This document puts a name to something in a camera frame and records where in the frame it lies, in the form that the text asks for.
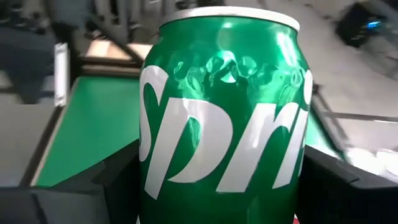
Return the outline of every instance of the green aluminum can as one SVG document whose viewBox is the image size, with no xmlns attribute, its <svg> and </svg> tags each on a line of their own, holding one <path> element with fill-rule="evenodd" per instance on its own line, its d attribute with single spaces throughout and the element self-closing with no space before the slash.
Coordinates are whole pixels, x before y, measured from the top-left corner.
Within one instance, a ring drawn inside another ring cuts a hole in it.
<svg viewBox="0 0 398 224">
<path fill-rule="evenodd" d="M 201 7 L 166 18 L 140 78 L 141 224 L 291 224 L 312 95 L 299 24 Z"/>
</svg>

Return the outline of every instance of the sprite can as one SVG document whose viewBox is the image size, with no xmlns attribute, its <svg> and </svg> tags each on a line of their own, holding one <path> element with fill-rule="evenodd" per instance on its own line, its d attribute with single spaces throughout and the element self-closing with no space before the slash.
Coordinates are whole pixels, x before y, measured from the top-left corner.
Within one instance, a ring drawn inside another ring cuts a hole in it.
<svg viewBox="0 0 398 224">
<path fill-rule="evenodd" d="M 298 31 L 245 7 L 166 18 L 140 78 L 141 224 L 293 222 L 312 94 Z"/>
</svg>

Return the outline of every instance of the can lid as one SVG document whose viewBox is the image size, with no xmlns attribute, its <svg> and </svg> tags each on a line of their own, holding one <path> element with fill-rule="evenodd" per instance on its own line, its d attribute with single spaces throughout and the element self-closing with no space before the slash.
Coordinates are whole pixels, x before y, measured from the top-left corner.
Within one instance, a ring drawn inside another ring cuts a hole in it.
<svg viewBox="0 0 398 224">
<path fill-rule="evenodd" d="M 236 17 L 249 17 L 255 19 L 264 19 L 274 21 L 281 24 L 288 25 L 295 30 L 300 30 L 300 24 L 295 19 L 285 14 L 268 11 L 263 9 L 255 9 L 250 7 L 236 7 L 236 6 L 211 6 L 211 7 L 198 7 L 193 9 L 184 9 L 169 16 L 166 16 L 162 25 L 186 19 L 191 17 L 207 17 L 207 16 L 236 16 Z"/>
</svg>

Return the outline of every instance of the sprite logo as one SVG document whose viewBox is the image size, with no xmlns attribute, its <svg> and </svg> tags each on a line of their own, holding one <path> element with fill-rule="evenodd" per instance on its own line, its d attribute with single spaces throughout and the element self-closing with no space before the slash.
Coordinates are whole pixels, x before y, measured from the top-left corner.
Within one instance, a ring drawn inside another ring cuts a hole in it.
<svg viewBox="0 0 398 224">
<path fill-rule="evenodd" d="M 152 137 L 144 106 L 144 86 L 147 83 L 152 86 L 159 104 L 168 77 L 164 70 L 154 65 L 146 67 L 141 73 L 140 161 L 147 159 Z M 308 70 L 304 78 L 303 92 L 304 100 L 308 105 L 311 95 L 312 74 Z M 299 108 L 297 103 L 287 103 L 277 116 L 275 116 L 275 109 L 276 104 L 273 103 L 258 103 L 255 106 L 236 150 L 216 188 L 217 192 L 245 192 L 261 155 L 266 150 L 266 144 L 271 134 L 281 126 L 286 127 L 288 132 L 292 134 L 272 188 L 276 189 L 290 183 L 303 144 L 308 111 Z M 297 113 L 297 121 L 292 128 Z M 198 146 L 188 164 L 177 175 L 165 180 L 178 141 L 190 118 L 196 119 L 201 126 Z M 157 199 L 164 181 L 192 183 L 206 177 L 214 171 L 224 158 L 232 135 L 232 121 L 219 106 L 204 100 L 169 98 L 150 159 L 144 190 L 151 197 Z"/>
</svg>

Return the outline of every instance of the gray floor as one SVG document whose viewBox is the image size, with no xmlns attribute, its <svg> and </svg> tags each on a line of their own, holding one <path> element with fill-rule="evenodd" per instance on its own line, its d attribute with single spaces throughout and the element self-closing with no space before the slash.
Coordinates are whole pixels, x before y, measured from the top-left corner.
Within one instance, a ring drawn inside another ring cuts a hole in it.
<svg viewBox="0 0 398 224">
<path fill-rule="evenodd" d="M 227 0 L 229 5 L 260 7 L 257 0 Z M 273 11 L 299 21 L 298 37 L 322 95 L 335 112 L 379 116 L 397 116 L 398 81 L 381 75 L 391 65 L 375 64 L 362 51 L 347 47 L 334 35 L 333 24 L 313 9 L 296 1 L 266 0 Z M 375 40 L 371 44 L 380 46 Z M 0 86 L 7 80 L 0 74 Z M 16 185 L 35 149 L 52 112 L 52 100 L 40 105 L 18 105 L 15 96 L 0 95 L 0 185 Z M 398 146 L 398 124 L 339 119 L 352 145 L 369 149 L 393 149 Z"/>
</svg>

